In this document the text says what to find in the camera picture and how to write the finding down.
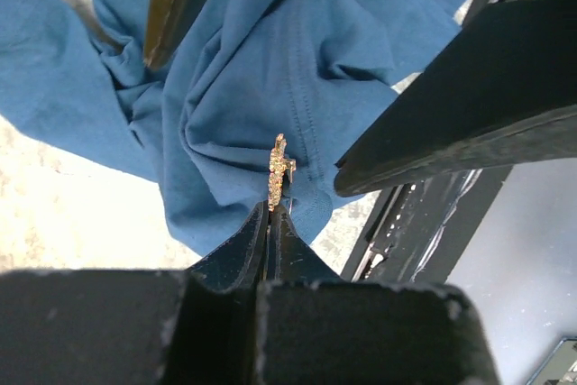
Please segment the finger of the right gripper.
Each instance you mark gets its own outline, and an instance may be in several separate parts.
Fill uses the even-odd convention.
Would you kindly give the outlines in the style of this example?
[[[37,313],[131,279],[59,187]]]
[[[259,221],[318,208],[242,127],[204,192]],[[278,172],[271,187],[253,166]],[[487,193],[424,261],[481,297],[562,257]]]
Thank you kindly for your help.
[[[493,4],[338,161],[342,197],[576,154],[576,0]]]
[[[158,70],[174,52],[182,14],[188,0],[150,0],[143,60],[147,67]]]

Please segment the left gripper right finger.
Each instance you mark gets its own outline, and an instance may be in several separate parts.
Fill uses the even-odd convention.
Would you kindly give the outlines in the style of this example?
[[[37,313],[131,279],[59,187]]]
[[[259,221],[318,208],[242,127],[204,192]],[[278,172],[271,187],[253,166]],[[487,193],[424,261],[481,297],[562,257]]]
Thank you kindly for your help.
[[[452,285],[265,280],[259,384],[497,384],[480,316]]]

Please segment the dark blue t-shirt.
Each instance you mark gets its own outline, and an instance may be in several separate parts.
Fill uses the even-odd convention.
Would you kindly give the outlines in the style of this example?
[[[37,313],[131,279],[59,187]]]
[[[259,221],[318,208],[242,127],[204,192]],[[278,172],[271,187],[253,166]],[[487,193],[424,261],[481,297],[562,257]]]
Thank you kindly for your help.
[[[155,181],[170,234],[207,254],[267,196],[270,150],[312,242],[345,204],[336,162],[459,32],[465,0],[207,0],[169,65],[142,60],[148,0],[1,0],[1,113],[21,133]]]

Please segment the gold flower brooch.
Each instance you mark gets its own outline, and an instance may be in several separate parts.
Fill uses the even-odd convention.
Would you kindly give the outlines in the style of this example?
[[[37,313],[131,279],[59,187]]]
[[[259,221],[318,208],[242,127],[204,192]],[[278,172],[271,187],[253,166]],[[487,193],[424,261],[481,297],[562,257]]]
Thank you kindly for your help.
[[[271,213],[281,201],[285,179],[291,183],[297,169],[296,161],[285,155],[286,147],[287,141],[284,134],[278,134],[269,159],[268,209]]]

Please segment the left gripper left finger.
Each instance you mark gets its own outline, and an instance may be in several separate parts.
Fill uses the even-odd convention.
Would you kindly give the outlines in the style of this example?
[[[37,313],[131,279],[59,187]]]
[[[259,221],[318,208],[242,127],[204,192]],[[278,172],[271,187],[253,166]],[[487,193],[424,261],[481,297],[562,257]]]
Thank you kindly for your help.
[[[4,273],[2,383],[250,383],[268,219],[185,270]]]

